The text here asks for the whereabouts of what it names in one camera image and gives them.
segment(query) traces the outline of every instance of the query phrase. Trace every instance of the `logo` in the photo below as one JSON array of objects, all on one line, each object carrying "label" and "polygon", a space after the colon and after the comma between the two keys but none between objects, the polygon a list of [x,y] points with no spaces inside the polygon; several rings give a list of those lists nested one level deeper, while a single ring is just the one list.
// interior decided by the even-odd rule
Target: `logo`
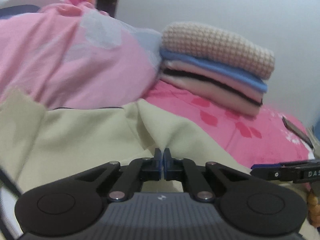
[{"label": "logo", "polygon": [[158,197],[158,199],[161,200],[161,201],[164,201],[166,198],[167,198],[167,197],[164,196],[164,195],[161,195],[161,196]]},{"label": "logo", "polygon": [[308,178],[318,177],[320,176],[320,171],[309,171]]}]

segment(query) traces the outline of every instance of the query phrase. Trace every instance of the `folded towel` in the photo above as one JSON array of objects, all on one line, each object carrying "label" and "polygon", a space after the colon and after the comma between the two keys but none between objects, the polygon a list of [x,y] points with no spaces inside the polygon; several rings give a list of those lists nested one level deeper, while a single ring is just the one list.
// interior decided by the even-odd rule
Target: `folded towel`
[{"label": "folded towel", "polygon": [[243,68],[263,79],[269,79],[275,68],[272,51],[239,34],[201,23],[171,23],[163,31],[162,45],[172,52]]},{"label": "folded towel", "polygon": [[200,67],[197,67],[192,64],[185,63],[183,61],[170,61],[170,60],[165,60],[162,62],[163,69],[168,68],[172,70],[178,70],[178,71],[186,71],[189,73],[194,73],[198,75],[202,75],[208,78],[211,78],[213,80],[219,81],[220,83],[226,84],[227,86],[238,90],[239,92],[243,93],[246,95],[248,98],[251,98],[255,100],[256,102],[261,102],[263,98],[263,93],[255,90],[254,88],[248,86],[247,84],[244,84],[240,81],[234,80],[233,78],[221,75],[219,73],[209,71]]},{"label": "folded towel", "polygon": [[256,116],[260,111],[259,106],[255,106],[237,94],[222,89],[210,82],[199,81],[189,77],[175,77],[163,73],[160,75],[160,79],[242,114]]},{"label": "folded towel", "polygon": [[193,79],[196,79],[199,81],[209,82],[209,83],[214,84],[217,87],[220,87],[226,91],[229,91],[231,93],[234,93],[234,94],[240,96],[241,98],[247,100],[248,102],[250,102],[256,106],[262,106],[262,99],[260,101],[255,101],[255,100],[247,97],[245,94],[241,93],[240,91],[235,90],[234,88],[229,87],[228,85],[223,84],[219,81],[216,81],[212,78],[208,78],[206,76],[202,76],[199,74],[194,74],[194,73],[190,73],[190,72],[186,72],[186,71],[172,70],[172,69],[168,69],[168,68],[164,69],[163,73],[165,75],[174,76],[174,77],[188,77],[188,78],[193,78]]},{"label": "folded towel", "polygon": [[209,71],[223,74],[224,76],[233,78],[234,80],[247,84],[250,87],[262,93],[266,93],[268,90],[267,84],[265,84],[261,78],[241,68],[235,68],[223,63],[206,59],[200,59],[185,54],[170,52],[166,49],[160,49],[160,55],[162,56],[162,58],[167,60],[180,60],[204,68]]}]

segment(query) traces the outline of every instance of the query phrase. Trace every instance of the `blue object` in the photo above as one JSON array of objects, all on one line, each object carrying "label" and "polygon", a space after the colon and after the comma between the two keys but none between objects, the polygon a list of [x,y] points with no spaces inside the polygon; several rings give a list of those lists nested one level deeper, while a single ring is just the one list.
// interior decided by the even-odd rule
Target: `blue object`
[{"label": "blue object", "polygon": [[252,165],[251,169],[257,169],[257,168],[277,168],[282,167],[280,163],[275,164],[254,164]]},{"label": "blue object", "polygon": [[259,92],[266,93],[268,91],[267,84],[265,84],[261,78],[251,74],[244,69],[231,67],[229,65],[207,59],[200,59],[185,54],[170,52],[166,49],[160,49],[160,55],[167,60],[180,60],[185,63],[204,68],[206,70],[223,74],[244,84],[247,84]]},{"label": "blue object", "polygon": [[159,171],[159,179],[161,179],[162,175],[162,156],[160,149],[156,149],[155,155],[153,156],[153,160],[156,162],[156,167]]},{"label": "blue object", "polygon": [[164,149],[163,158],[162,158],[162,165],[163,165],[163,173],[164,179],[167,179],[167,171],[173,165],[173,159],[171,157],[171,153],[169,149]]},{"label": "blue object", "polygon": [[0,19],[9,19],[12,16],[23,13],[36,13],[39,9],[40,7],[31,4],[2,8],[0,9]]},{"label": "blue object", "polygon": [[320,140],[320,118],[319,118],[318,122],[316,123],[316,125],[314,126],[313,133],[318,138],[318,140]]}]

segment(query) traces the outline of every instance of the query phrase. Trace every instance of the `bed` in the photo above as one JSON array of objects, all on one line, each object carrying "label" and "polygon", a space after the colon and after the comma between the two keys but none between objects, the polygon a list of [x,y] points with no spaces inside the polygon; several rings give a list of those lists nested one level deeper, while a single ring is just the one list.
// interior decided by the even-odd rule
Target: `bed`
[{"label": "bed", "polygon": [[143,98],[193,121],[248,168],[314,158],[282,123],[286,117],[306,132],[295,117],[268,106],[247,117],[158,80],[161,34],[113,19],[93,3],[0,0],[1,101],[12,88],[49,109],[121,107]]}]

